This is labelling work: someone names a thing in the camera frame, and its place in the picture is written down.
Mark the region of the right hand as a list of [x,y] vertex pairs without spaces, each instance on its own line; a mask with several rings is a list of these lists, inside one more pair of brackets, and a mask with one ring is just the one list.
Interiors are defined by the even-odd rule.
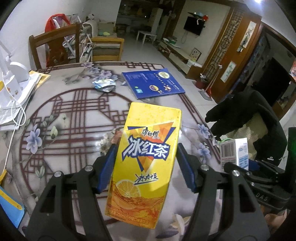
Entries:
[[281,211],[279,214],[269,213],[265,217],[265,221],[268,225],[271,234],[275,233],[278,228],[283,224],[287,218],[287,210]]

